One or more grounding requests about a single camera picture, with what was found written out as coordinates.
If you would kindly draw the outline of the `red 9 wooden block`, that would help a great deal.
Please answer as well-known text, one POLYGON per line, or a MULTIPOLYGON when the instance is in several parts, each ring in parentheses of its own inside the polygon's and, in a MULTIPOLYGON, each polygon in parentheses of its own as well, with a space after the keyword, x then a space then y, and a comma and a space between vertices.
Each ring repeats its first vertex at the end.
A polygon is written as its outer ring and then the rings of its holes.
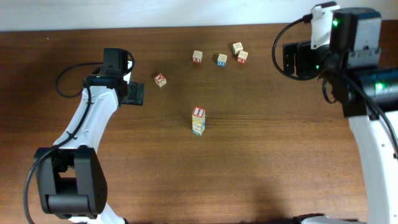
POLYGON ((205 126, 205 122, 192 122, 192 126, 198 126, 200 128, 205 126))

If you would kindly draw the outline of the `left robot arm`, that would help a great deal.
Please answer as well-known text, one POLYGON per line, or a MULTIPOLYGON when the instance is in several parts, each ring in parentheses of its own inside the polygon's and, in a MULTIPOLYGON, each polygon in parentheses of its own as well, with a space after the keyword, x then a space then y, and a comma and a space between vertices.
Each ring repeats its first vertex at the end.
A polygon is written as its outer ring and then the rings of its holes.
POLYGON ((40 147, 24 187, 24 211, 28 222, 28 191, 37 179, 42 210, 73 223, 119 223, 107 203, 108 185, 97 151, 106 125, 121 105, 144 102, 144 85, 130 80, 135 60, 132 53, 105 48, 102 62, 83 79, 80 104, 62 135, 50 147, 40 147))

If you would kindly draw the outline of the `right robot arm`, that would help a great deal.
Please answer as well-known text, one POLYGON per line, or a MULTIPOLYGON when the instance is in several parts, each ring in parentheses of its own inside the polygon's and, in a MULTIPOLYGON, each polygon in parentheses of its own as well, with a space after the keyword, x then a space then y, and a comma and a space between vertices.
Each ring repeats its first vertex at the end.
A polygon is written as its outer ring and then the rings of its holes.
POLYGON ((278 71, 322 79, 324 99, 341 103, 359 149, 369 223, 397 222, 397 69, 380 68, 381 14, 368 7, 314 6, 300 21, 309 41, 285 44, 278 71))

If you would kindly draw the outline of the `wooden block red side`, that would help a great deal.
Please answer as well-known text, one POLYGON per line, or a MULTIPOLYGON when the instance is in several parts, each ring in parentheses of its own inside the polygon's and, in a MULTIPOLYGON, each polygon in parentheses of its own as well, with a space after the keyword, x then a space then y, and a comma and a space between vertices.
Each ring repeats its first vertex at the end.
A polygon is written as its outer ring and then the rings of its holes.
POLYGON ((194 134, 201 136, 203 134, 203 131, 197 131, 195 129, 192 130, 194 134))

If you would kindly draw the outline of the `red I wooden block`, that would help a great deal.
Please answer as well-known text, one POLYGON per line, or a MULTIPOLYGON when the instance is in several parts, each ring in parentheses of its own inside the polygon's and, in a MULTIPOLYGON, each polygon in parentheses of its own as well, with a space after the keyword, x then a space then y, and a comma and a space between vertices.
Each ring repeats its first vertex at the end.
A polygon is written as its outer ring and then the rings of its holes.
POLYGON ((201 107, 194 107, 192 119, 205 119, 205 109, 201 107))

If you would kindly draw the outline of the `yellow sided wooden block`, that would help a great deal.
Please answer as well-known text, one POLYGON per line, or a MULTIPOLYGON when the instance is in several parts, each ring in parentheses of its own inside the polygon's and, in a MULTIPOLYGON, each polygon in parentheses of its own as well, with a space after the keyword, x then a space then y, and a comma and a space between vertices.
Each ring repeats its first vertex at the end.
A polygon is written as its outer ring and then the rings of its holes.
POLYGON ((193 123, 203 123, 203 122, 205 122, 205 118, 204 118, 204 117, 199 118, 199 117, 194 116, 194 117, 192 118, 192 122, 193 122, 193 123))

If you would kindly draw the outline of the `plain wooden block yellow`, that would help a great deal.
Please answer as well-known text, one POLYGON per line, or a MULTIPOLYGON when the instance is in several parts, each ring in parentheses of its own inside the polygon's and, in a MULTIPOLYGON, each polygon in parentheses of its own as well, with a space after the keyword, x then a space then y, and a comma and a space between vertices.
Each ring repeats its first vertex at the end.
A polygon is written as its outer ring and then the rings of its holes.
POLYGON ((204 126, 193 125, 192 129, 195 130, 195 131, 201 132, 201 131, 203 131, 205 129, 205 127, 204 126))

